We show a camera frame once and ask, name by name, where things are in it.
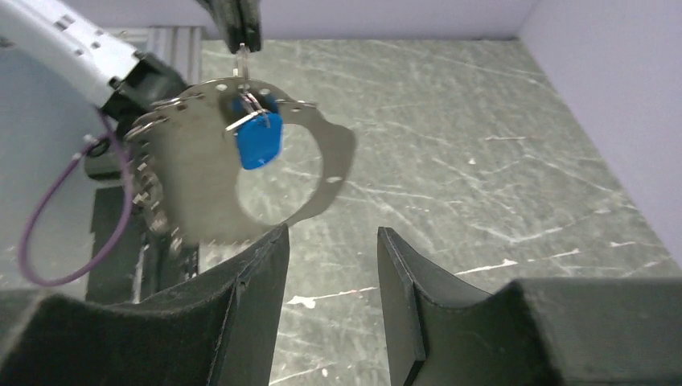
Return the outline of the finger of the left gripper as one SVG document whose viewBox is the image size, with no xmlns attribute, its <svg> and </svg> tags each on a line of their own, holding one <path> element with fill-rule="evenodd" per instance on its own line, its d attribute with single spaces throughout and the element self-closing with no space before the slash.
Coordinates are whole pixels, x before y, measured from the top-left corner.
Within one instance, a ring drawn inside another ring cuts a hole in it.
<svg viewBox="0 0 682 386">
<path fill-rule="evenodd" d="M 235 54 L 244 45 L 244 22 L 239 0 L 196 0 L 210 15 L 228 50 Z"/>
<path fill-rule="evenodd" d="M 261 1 L 240 0 L 243 43 L 251 52 L 258 52 L 262 46 Z"/>
</svg>

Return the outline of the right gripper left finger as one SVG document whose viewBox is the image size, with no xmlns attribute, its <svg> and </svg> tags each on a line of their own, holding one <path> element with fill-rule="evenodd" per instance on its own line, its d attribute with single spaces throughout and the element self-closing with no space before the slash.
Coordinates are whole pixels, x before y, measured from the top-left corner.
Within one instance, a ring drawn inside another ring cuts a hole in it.
<svg viewBox="0 0 682 386">
<path fill-rule="evenodd" d="M 1 293 L 4 385 L 266 385 L 290 257 L 281 225 L 138 304 Z"/>
</svg>

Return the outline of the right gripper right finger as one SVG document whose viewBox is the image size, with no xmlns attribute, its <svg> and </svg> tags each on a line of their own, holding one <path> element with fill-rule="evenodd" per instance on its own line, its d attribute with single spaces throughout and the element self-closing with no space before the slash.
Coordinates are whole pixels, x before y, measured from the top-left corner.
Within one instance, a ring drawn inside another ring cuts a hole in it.
<svg viewBox="0 0 682 386">
<path fill-rule="evenodd" d="M 394 385 L 678 385 L 678 278 L 520 278 L 494 294 L 377 232 Z"/>
</svg>

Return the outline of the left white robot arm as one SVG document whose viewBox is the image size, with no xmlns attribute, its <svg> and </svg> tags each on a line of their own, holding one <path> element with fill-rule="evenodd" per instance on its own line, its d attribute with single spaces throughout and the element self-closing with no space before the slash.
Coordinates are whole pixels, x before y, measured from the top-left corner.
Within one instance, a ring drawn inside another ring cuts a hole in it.
<svg viewBox="0 0 682 386">
<path fill-rule="evenodd" d="M 145 131 L 199 123 L 215 94 L 61 1 L 3 1 L 1 38 L 66 80 L 103 118 Z"/>
</svg>

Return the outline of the metal keyring disc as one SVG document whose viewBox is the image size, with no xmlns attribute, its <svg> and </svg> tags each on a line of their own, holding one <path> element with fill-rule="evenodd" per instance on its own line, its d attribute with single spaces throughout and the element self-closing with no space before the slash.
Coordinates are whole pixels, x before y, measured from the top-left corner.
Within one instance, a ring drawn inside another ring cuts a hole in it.
<svg viewBox="0 0 682 386">
<path fill-rule="evenodd" d="M 290 217 L 288 225 L 323 213 L 338 195 L 354 158 L 356 139 L 345 126 L 328 121 L 316 104 L 296 100 L 276 86 L 249 76 L 246 47 L 236 53 L 230 77 L 196 84 L 215 94 L 216 107 L 190 125 L 162 123 L 125 135 L 138 181 L 137 201 L 148 228 L 169 236 L 174 248 L 203 242 L 236 244 L 259 238 L 269 225 L 252 218 L 237 192 L 240 164 L 236 140 L 229 130 L 239 119 L 232 102 L 240 94 L 272 96 L 286 125 L 305 128 L 322 155 L 322 173 L 311 197 Z"/>
</svg>

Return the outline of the blue key tag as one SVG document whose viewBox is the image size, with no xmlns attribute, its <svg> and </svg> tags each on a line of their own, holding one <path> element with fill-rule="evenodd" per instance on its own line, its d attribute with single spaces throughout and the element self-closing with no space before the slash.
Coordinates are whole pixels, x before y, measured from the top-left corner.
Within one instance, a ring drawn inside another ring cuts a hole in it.
<svg viewBox="0 0 682 386">
<path fill-rule="evenodd" d="M 284 126 L 276 100 L 245 92 L 235 98 L 232 108 L 239 119 L 229 130 L 242 168 L 255 170 L 273 161 L 281 152 Z"/>
</svg>

